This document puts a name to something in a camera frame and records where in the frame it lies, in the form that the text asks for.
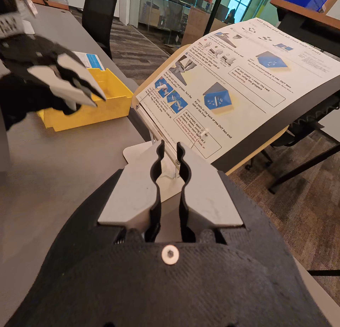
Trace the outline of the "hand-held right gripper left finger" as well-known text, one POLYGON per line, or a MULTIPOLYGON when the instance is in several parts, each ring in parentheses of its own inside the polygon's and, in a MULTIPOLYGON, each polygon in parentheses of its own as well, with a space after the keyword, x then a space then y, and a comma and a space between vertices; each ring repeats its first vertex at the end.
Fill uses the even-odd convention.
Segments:
POLYGON ((145 241, 155 241, 160 231, 161 199, 156 180, 162 173, 165 143, 157 141, 129 162, 104 206, 98 223, 136 229, 145 241))

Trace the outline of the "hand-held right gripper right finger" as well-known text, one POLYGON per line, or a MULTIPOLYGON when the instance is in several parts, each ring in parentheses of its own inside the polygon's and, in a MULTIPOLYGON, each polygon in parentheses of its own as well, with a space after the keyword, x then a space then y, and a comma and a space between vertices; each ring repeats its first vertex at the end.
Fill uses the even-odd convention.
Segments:
POLYGON ((183 142, 177 143, 181 190, 179 217, 182 241, 195 243, 201 232, 212 230, 217 241, 220 229, 239 228, 243 220, 222 180, 222 174, 183 142))

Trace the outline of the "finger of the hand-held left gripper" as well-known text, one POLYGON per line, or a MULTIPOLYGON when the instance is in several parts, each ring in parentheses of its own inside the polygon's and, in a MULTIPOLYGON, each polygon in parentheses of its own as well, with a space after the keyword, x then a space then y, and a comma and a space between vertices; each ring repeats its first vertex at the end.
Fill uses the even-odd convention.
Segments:
POLYGON ((71 102, 92 102, 92 95, 106 101, 106 96, 89 70, 76 58, 67 53, 57 58, 57 69, 62 80, 68 81, 71 90, 68 91, 67 100, 71 102))
POLYGON ((77 110, 77 105, 97 107, 92 100, 92 94, 98 91, 98 84, 86 68, 76 74, 80 79, 71 78, 75 86, 70 81, 58 77, 48 66, 30 67, 28 73, 47 84, 53 95, 61 98, 72 111, 77 110))

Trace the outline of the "yellow plastic bin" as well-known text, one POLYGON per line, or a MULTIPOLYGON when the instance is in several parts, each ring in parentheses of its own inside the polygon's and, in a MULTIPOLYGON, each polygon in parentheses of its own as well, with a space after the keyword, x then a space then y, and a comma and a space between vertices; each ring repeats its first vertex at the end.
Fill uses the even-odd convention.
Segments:
POLYGON ((97 107, 83 105, 72 115, 53 108, 41 110, 37 115, 46 128, 58 132, 128 116, 133 96, 128 87, 109 69, 89 68, 88 71, 104 91, 106 101, 92 95, 97 107))

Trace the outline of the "person's left hand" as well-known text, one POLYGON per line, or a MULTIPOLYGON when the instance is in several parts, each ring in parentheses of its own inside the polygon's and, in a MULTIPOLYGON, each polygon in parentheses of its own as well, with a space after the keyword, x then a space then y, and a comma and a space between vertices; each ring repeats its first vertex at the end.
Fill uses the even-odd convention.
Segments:
POLYGON ((26 82, 13 74, 4 75, 0 79, 0 106, 6 131, 23 121, 30 112, 53 108, 71 115, 81 108, 80 104, 76 104, 75 110, 70 109, 49 88, 26 82))

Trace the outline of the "white blue paper box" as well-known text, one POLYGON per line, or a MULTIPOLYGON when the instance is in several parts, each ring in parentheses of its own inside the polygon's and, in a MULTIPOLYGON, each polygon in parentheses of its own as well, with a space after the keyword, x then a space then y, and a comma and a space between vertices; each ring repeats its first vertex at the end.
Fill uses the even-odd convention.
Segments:
POLYGON ((73 51, 73 53, 81 60, 86 68, 105 70, 99 57, 96 54, 82 53, 73 51))

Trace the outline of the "black office chair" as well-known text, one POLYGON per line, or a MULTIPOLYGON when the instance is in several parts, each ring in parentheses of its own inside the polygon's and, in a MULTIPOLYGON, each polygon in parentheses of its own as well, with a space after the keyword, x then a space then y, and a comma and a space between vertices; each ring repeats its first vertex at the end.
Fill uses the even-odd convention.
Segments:
POLYGON ((82 26, 112 59, 110 35, 117 0, 85 0, 82 26))

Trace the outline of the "glass display cabinet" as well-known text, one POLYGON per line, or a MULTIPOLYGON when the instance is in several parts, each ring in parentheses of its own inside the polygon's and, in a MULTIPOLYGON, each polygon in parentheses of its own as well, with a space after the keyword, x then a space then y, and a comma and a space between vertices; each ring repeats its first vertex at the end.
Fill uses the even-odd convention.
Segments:
POLYGON ((143 26, 164 45, 181 46, 191 6, 211 13, 214 0, 140 0, 138 27, 143 26))

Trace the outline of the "tan cardboard box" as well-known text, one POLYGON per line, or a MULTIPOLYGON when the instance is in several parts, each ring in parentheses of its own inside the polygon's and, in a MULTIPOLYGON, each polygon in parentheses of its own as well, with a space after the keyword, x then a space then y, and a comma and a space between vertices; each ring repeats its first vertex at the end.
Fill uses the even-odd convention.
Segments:
POLYGON ((187 44, 192 44, 205 35, 204 32, 209 18, 209 13, 201 10, 200 8, 191 6, 184 36, 181 41, 181 47, 187 44))

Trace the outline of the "black stand pole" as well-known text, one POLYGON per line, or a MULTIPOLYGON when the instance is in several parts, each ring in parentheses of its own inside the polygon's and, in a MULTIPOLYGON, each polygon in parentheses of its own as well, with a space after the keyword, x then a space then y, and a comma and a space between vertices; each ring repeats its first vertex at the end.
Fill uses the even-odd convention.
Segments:
POLYGON ((214 19, 216 17, 216 14, 217 14, 217 11, 218 11, 218 8, 219 8, 219 5, 221 3, 222 0, 216 0, 215 1, 215 4, 213 6, 213 9, 210 13, 210 17, 209 17, 209 20, 207 22, 207 25, 206 25, 206 28, 205 28, 205 31, 203 33, 203 36, 209 34, 210 30, 211 30, 211 27, 213 25, 213 22, 214 22, 214 19))

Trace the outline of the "wooden top desk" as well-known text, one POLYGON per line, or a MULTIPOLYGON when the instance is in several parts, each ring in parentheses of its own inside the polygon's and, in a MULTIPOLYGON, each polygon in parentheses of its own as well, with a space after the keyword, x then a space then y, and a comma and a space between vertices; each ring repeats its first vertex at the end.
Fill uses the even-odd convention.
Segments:
POLYGON ((322 51, 340 57, 340 21, 284 0, 270 0, 276 7, 278 29, 322 51))

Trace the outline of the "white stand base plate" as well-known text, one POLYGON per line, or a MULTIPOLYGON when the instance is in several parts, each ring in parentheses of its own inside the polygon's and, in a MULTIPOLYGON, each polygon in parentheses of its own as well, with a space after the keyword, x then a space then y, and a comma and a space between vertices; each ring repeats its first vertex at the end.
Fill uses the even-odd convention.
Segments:
MULTIPOLYGON (((130 163, 137 159, 148 148, 150 148, 151 145, 152 142, 148 141, 127 147, 123 150, 123 156, 127 163, 130 163)), ((161 161, 161 167, 162 174, 156 180, 156 183, 160 189, 161 202, 164 202, 181 192, 184 181, 179 176, 179 171, 176 169, 175 165, 172 163, 167 154, 164 154, 164 158, 161 161)))

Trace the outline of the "black desk frame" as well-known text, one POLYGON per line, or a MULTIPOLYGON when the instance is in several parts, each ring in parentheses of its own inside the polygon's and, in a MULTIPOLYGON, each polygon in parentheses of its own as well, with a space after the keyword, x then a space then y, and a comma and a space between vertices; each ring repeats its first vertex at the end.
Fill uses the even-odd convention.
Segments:
MULTIPOLYGON (((319 123, 326 115, 333 110, 339 110, 340 107, 340 91, 337 91, 333 95, 329 96, 308 112, 300 116, 294 122, 292 122, 288 129, 270 144, 271 147, 291 147, 297 144, 299 141, 307 137, 314 131, 320 130, 323 126, 319 123)), ((328 149, 327 151, 317 155, 311 160, 303 163, 299 167, 286 173, 274 181, 274 183, 268 188, 268 191, 275 194, 279 187, 286 181, 301 174, 304 171, 316 166, 317 164, 325 161, 327 158, 335 155, 340 151, 340 144, 328 149)))

